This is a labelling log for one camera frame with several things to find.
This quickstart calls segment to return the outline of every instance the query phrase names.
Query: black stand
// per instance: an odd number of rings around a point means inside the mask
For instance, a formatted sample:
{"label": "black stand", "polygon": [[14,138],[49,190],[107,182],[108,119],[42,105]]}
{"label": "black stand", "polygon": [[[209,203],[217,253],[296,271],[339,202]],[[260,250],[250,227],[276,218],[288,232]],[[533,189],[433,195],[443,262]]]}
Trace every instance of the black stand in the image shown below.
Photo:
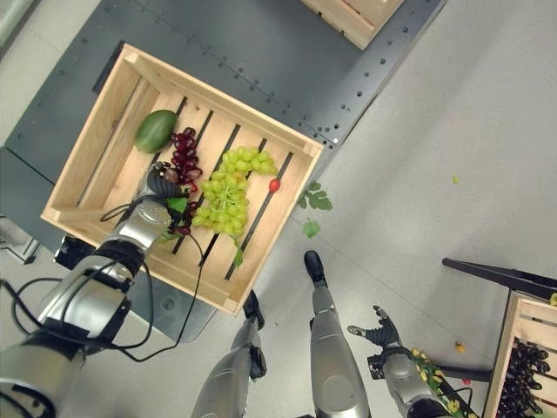
{"label": "black stand", "polygon": [[510,290],[532,294],[545,300],[549,300],[552,293],[557,293],[557,280],[537,274],[452,259],[443,259],[442,263],[443,266],[473,274],[474,276],[499,283]]}

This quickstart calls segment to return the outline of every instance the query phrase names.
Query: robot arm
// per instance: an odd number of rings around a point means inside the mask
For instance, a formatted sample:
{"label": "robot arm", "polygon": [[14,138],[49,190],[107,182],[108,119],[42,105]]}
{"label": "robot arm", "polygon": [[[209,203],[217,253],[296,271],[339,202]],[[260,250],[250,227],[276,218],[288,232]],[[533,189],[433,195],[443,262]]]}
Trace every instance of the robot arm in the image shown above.
{"label": "robot arm", "polygon": [[412,354],[402,346],[393,322],[380,307],[373,307],[381,327],[362,329],[350,326],[348,332],[366,338],[383,349],[368,358],[373,379],[385,379],[389,393],[404,418],[448,418],[439,398],[421,380]]}
{"label": "robot arm", "polygon": [[181,193],[161,183],[162,167],[155,168],[112,235],[46,296],[42,326],[0,355],[6,418],[57,416],[85,356],[115,338],[131,307],[126,293],[134,276],[171,223],[164,199]]}

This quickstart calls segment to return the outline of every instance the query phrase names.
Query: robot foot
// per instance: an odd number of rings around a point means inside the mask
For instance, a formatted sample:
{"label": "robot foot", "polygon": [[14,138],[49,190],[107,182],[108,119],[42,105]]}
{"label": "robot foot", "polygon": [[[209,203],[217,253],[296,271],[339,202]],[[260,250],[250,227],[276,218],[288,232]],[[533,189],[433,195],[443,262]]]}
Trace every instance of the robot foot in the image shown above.
{"label": "robot foot", "polygon": [[323,270],[323,263],[319,255],[313,250],[308,251],[304,254],[304,263],[307,273],[312,279],[313,285],[315,287],[325,286],[327,287],[327,282],[325,280],[325,272]]}

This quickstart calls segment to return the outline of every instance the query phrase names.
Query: silver robot limb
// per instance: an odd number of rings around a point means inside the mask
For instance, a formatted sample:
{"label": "silver robot limb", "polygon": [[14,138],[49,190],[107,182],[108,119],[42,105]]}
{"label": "silver robot limb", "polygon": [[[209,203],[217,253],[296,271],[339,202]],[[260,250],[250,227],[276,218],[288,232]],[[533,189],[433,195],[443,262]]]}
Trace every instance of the silver robot limb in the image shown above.
{"label": "silver robot limb", "polygon": [[314,251],[304,257],[312,278],[312,392],[317,418],[369,418],[364,383],[346,342],[326,284],[323,265]]}
{"label": "silver robot limb", "polygon": [[263,326],[254,292],[244,306],[246,319],[231,351],[213,368],[205,381],[191,418],[241,418],[245,415],[250,379],[266,373],[258,330]]}

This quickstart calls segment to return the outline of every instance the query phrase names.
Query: cherry tomato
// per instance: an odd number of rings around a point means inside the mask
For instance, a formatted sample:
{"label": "cherry tomato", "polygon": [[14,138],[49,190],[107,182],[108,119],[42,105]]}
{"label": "cherry tomato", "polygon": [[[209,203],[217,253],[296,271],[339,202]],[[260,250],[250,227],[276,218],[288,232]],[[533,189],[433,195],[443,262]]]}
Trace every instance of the cherry tomato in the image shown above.
{"label": "cherry tomato", "polygon": [[273,179],[269,182],[269,191],[275,193],[280,188],[280,180]]}

